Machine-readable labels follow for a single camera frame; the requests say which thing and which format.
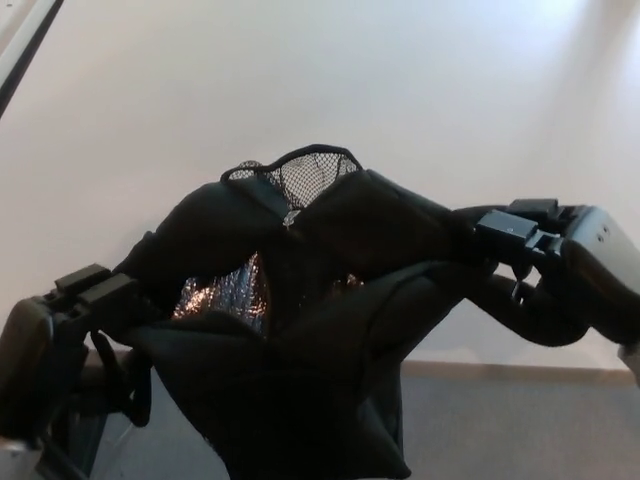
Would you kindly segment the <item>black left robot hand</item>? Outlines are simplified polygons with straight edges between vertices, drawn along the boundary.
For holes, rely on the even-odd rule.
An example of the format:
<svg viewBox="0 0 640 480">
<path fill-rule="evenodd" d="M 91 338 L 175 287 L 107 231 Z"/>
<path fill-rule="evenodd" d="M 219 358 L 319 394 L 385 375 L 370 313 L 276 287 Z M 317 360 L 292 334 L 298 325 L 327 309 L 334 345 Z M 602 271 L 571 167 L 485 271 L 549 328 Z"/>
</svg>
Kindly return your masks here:
<svg viewBox="0 0 640 480">
<path fill-rule="evenodd" d="M 115 269 L 97 263 L 18 301 L 1 333 L 1 434 L 31 441 L 48 429 L 79 387 L 91 348 L 102 363 L 108 406 L 144 427 L 151 409 L 150 365 L 132 352 L 118 361 L 110 342 L 164 318 L 159 294 L 177 274 L 172 244 L 147 233 Z"/>
</svg>

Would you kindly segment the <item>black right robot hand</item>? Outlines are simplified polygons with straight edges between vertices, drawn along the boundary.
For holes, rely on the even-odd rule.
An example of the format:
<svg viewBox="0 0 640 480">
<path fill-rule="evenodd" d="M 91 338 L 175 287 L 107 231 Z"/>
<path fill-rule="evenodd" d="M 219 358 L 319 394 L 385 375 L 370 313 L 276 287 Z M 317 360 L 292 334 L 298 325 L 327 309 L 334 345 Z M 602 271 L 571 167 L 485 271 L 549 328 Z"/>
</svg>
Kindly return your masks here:
<svg viewBox="0 0 640 480">
<path fill-rule="evenodd" d="M 423 264 L 425 312 L 415 288 L 394 301 L 422 335 L 469 300 L 542 346 L 573 344 L 589 330 L 624 347 L 639 340 L 639 253 L 600 208 L 519 199 L 450 210 L 373 171 L 314 208 L 344 214 L 363 240 L 359 273 Z"/>
</svg>

